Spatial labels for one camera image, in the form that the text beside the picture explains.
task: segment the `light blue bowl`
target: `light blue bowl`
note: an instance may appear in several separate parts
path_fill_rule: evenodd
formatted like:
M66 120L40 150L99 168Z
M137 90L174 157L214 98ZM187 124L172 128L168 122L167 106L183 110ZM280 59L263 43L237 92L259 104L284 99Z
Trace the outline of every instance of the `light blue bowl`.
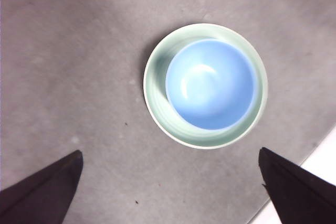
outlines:
M179 51L168 67L165 87L178 114L207 130L238 123L257 91L248 57L218 39L199 40Z

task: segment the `pale green plate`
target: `pale green plate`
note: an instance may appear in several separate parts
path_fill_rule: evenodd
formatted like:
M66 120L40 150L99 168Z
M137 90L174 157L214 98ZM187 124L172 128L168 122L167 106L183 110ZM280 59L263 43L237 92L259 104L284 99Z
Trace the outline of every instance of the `pale green plate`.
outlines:
M220 39L241 50L249 57L257 73L257 92L252 109L237 124L222 130L205 130L186 122L165 94L165 76L173 57L189 43L205 38ZM220 148L246 135L261 117L267 89L265 67L254 47L235 31L214 24L193 24L167 35L150 55L143 80L146 104L157 125L177 142L199 149Z

